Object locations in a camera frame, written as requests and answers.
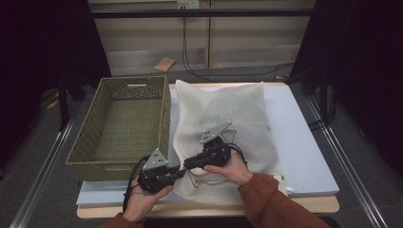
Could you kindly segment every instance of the metal rail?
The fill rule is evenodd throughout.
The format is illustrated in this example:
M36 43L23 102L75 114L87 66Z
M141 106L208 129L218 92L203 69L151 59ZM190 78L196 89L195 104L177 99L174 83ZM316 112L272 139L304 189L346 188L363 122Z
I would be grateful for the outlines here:
M317 102L311 98L308 99L308 103L314 113L315 117L318 121L322 122L320 119L320 110ZM338 141L335 133L333 132L330 126L323 126L321 127L323 130L323 134L325 135L326 139L328 140L329 145L332 147L333 152L336 155L338 162L341 165L341 168L344 171L349 183L351 184L355 194L361 203L362 208L364 209L365 213L367 214L368 218L371 221L371 224L375 228L386 228L388 225L386 224L385 219L382 217L380 210L374 199L371 197L370 193L368 192L365 185L362 183L360 177L356 173L353 165L350 163L349 158L347 157L343 147L341 146L340 142Z
M65 144L68 135L70 133L71 127L74 124L75 121L75 116L78 113L78 110L81 107L81 102L78 103L75 106L75 109L73 111L73 115L70 119L70 121L67 124L67 127L65 128L64 131L60 131L59 134L56 137L56 140L53 144L53 146L50 149L50 152L48 154L48 157L46 158L44 165L42 166L41 170L39 171L38 176L35 179L35 182L29 189L29 193L27 196L24 198L23 203L20 206L20 209L18 210L17 214L14 217L14 220L12 221L10 228L18 227L26 227L29 219L33 213L33 210L35 209L35 206L40 199L42 192L45 189L45 186L48 182L48 177L50 176L51 170L56 163L56 160L60 154L60 151L63 148L63 145Z
M316 9L149 9L149 10L93 10L91 12L55 12L54 16L90 18L166 18L166 17L304 17L340 16L339 10Z

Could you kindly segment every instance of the wall outlet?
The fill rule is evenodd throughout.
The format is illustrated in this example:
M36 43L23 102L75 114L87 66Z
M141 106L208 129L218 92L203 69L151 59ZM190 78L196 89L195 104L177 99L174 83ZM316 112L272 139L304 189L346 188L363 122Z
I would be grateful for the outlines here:
M197 10L200 8L200 0L178 0L178 10Z
M178 0L178 10L188 9L187 0Z
M198 10L200 8L200 1L199 0L188 0L187 8L192 9L192 10Z

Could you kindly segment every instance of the silver bracket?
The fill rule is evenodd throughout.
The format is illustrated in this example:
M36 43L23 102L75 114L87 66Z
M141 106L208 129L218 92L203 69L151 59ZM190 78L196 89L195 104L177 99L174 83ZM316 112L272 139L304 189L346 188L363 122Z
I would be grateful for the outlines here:
M232 124L231 122L223 123L213 128L203 130L201 134L201 144L205 144L216 139L231 124Z
M151 153L150 158L145 162L143 171L147 171L154 168L159 168L168 165L168 160L165 158L160 149L157 148Z

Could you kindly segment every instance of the person's right hand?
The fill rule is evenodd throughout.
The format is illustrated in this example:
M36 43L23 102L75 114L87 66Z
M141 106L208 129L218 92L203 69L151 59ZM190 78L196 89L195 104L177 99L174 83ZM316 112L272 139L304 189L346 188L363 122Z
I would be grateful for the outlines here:
M238 152L233 149L231 150L231 159L224 167L206 165L204 170L214 174L221 174L231 182L238 185L244 185L253 176L248 167L246 167L245 163L243 163Z

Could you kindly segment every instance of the black cable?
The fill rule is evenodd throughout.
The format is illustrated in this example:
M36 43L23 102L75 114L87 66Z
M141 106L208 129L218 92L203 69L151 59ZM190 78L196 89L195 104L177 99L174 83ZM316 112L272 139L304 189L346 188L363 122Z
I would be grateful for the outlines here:
M187 58L187 41L186 41L187 27L186 27L186 18L183 17L182 21L183 21L183 39L182 39L182 40L183 40L183 45L182 45L182 61L183 61L183 66L184 66L184 68L186 69L186 71L187 71L189 74L191 74L191 75L193 75L193 76L196 76L196 77L198 77L198 78L201 78L201 79L210 81L210 82L212 82L212 83L217 83L217 82L214 81L214 80L211 80L211 79L208 79L208 78L204 78L204 77L211 77L211 76L213 76L213 77L214 77L214 76L215 76L215 77L218 77L218 76L220 76L220 77L232 77L232 76L235 76L235 77L260 76L260 75L265 75L265 74L270 74L270 73L276 72L276 71L279 70L279 69L285 68L285 67L287 67L287 66L293 64L293 63L280 64L280 65L277 65L274 70L269 70L269 71L265 71L265 72L261 72L261 73L249 73L249 74L198 74L198 73L194 72L193 69L192 69L192 68L190 67L190 65L189 65L189 61L188 61L188 58Z
M277 65L277 66L275 67L275 73L274 73L274 77L273 77L273 81L272 81L272 82L275 82L275 81L276 81L276 74L277 74L277 71L280 69L280 68L279 68L280 66L282 66L281 68L284 68L284 67L287 67L287 66L293 65L293 64L294 64L294 63L285 63L285 64Z
M130 193L131 190L133 190L134 187L138 186L139 184L135 185L135 186L131 186L131 183L133 182L133 178L134 175L136 174L137 169L139 168L139 165L142 162L146 162L148 160L148 158L150 157L150 155L146 155L142 158L139 159L139 161L137 161L136 165L134 165L133 170L131 171L131 175L130 175L130 179L128 180L128 184L127 184L127 188L126 191L124 193L125 199L124 199L124 206L123 206L123 211L125 212L126 208L127 208L127 204L128 204L128 200L130 199Z
M246 161L245 157L243 156L242 151L240 150L240 147L237 146L236 144L233 143L228 143L227 144L230 148L234 149L235 151L237 151L237 153L240 155L240 157L242 158L243 163L245 163L246 167L248 166L248 161Z

